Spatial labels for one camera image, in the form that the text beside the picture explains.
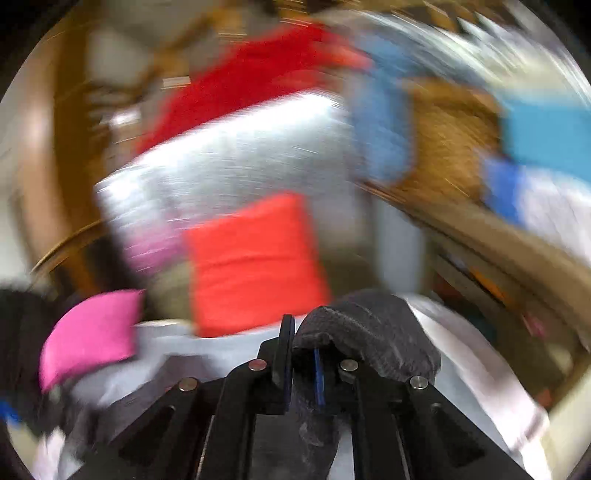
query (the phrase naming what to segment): woven basket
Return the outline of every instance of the woven basket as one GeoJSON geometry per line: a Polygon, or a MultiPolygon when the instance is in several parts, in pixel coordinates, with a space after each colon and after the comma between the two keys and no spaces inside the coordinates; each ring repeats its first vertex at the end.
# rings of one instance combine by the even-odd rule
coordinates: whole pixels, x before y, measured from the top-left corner
{"type": "Polygon", "coordinates": [[[413,102],[415,162],[392,192],[401,200],[474,200],[480,152],[499,151],[498,106],[480,91],[443,80],[405,82],[413,102]]]}

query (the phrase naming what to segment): red fabric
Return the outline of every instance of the red fabric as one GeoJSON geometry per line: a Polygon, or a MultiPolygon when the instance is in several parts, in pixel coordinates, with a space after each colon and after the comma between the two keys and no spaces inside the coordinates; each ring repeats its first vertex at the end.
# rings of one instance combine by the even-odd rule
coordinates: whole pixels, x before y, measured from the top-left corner
{"type": "Polygon", "coordinates": [[[318,42],[330,38],[320,25],[294,25],[239,45],[170,100],[139,153],[241,108],[317,86],[318,68],[333,60],[318,42]]]}
{"type": "Polygon", "coordinates": [[[186,232],[200,336],[268,325],[329,302],[307,220],[304,198],[281,193],[186,232]]]}

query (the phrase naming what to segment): pink pillow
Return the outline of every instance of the pink pillow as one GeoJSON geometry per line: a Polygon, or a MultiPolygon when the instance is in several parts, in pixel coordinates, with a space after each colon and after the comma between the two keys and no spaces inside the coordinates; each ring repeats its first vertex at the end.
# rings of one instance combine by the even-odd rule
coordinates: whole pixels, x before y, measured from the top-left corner
{"type": "Polygon", "coordinates": [[[119,290],[86,299],[57,322],[39,364],[41,390],[135,353],[133,325],[140,317],[143,290],[119,290]]]}

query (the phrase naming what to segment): blue fabric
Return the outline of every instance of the blue fabric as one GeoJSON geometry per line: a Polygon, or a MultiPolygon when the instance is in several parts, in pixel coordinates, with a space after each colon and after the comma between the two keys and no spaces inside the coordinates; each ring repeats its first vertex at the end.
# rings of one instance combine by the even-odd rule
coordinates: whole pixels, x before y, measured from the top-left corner
{"type": "Polygon", "coordinates": [[[591,182],[591,111],[561,99],[501,98],[504,150],[518,164],[591,182]]]}
{"type": "Polygon", "coordinates": [[[392,41],[366,35],[357,42],[374,66],[352,100],[352,122],[366,160],[365,175],[377,182],[398,180],[411,164],[410,102],[397,80],[416,75],[419,65],[392,41]]]}
{"type": "Polygon", "coordinates": [[[519,167],[505,160],[484,158],[484,180],[488,190],[485,194],[488,208],[508,223],[521,226],[516,207],[523,182],[519,167]]]}
{"type": "Polygon", "coordinates": [[[4,400],[0,400],[0,417],[4,421],[13,423],[20,423],[21,419],[18,417],[14,409],[4,400]]]}

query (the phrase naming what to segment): metal pin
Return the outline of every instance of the metal pin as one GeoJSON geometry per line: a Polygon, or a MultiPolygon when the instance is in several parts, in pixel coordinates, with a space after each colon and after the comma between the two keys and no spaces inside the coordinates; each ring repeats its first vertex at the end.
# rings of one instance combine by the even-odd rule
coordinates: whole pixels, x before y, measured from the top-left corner
{"type": "Polygon", "coordinates": [[[413,387],[415,390],[425,390],[429,385],[429,381],[425,377],[421,377],[417,375],[416,377],[412,377],[410,379],[410,386],[413,387]]]}
{"type": "Polygon", "coordinates": [[[267,362],[265,362],[262,358],[255,358],[248,362],[248,368],[250,368],[253,372],[260,372],[267,368],[267,362]]]}
{"type": "Polygon", "coordinates": [[[190,392],[191,390],[195,390],[197,388],[198,383],[199,382],[197,382],[197,380],[192,377],[183,378],[178,383],[178,389],[181,392],[190,392]]]}
{"type": "Polygon", "coordinates": [[[346,372],[354,372],[359,368],[359,364],[355,360],[348,358],[340,363],[340,367],[346,372]]]}

